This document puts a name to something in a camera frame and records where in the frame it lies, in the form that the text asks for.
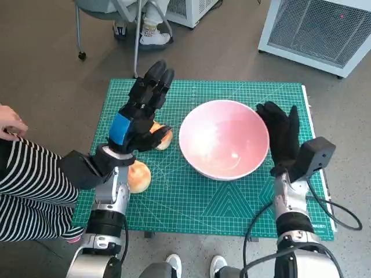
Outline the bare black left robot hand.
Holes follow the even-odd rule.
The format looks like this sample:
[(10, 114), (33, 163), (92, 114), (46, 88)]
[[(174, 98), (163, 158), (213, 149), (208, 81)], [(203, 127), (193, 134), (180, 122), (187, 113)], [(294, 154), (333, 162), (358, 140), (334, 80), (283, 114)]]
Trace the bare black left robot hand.
[(129, 154), (152, 150), (161, 143), (172, 128), (164, 126), (153, 132), (150, 129), (155, 111), (164, 105), (173, 79), (174, 70), (167, 67), (165, 60), (157, 61), (143, 77), (136, 78), (127, 103), (118, 111), (111, 125), (108, 135), (111, 149)]

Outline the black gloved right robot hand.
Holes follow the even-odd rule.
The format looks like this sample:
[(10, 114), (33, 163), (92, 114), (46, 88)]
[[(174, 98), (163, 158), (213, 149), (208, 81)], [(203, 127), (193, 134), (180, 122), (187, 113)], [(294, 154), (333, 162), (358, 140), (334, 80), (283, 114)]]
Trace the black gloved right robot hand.
[(264, 121), (270, 138), (270, 152), (274, 167), (270, 173), (278, 177), (288, 171), (299, 153), (300, 122), (297, 107), (291, 107), (286, 114), (274, 102), (257, 104), (257, 114)]

